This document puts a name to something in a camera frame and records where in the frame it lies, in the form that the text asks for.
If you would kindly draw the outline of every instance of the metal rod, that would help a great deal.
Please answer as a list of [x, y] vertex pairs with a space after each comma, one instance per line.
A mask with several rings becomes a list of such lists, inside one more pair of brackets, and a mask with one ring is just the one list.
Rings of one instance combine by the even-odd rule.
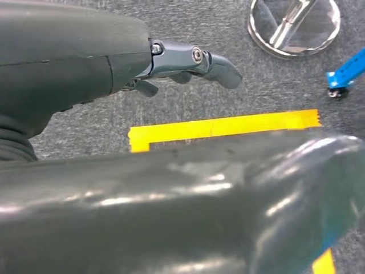
[[283, 49], [317, 1], [293, 0], [282, 22], [271, 37], [269, 43], [276, 49]]

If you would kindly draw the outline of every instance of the gray carpet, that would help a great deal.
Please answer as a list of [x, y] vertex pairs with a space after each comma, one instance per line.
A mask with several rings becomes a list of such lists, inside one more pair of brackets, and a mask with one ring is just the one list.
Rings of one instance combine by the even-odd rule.
[[[365, 138], [365, 79], [339, 101], [327, 96], [324, 76], [365, 46], [363, 0], [337, 0], [342, 22], [336, 41], [315, 57], [295, 62], [275, 58], [254, 44], [247, 31], [248, 0], [54, 2], [140, 18], [155, 38], [194, 43], [226, 56], [244, 79], [233, 91], [200, 79], [185, 86], [159, 80], [160, 91], [154, 98], [119, 93], [57, 114], [32, 140], [41, 159], [127, 152], [130, 126], [308, 108], [319, 109], [328, 130]], [[338, 274], [365, 273], [365, 221], [333, 252]]]

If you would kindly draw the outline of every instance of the robotic hand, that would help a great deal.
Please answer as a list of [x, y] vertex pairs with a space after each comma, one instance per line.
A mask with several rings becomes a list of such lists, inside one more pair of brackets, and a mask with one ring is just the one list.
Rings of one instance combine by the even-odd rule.
[[0, 140], [24, 143], [56, 112], [120, 90], [153, 96], [151, 78], [195, 75], [225, 88], [242, 80], [224, 57], [153, 40], [133, 18], [36, 1], [0, 0], [0, 10]]

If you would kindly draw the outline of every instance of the yellow tape line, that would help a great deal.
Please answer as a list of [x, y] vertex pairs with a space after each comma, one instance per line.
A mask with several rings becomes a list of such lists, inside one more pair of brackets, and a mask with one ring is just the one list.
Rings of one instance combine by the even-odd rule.
[[314, 262], [311, 268], [314, 274], [336, 274], [330, 248]]
[[321, 127], [317, 110], [301, 110], [131, 127], [131, 152], [149, 151], [152, 143]]

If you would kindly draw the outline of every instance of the blue toy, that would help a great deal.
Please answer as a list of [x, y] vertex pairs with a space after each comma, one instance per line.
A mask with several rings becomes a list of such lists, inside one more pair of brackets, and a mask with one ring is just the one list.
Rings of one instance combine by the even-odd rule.
[[354, 80], [365, 72], [365, 47], [354, 55], [335, 72], [327, 72], [328, 95], [333, 98], [341, 97], [348, 92], [348, 87]]

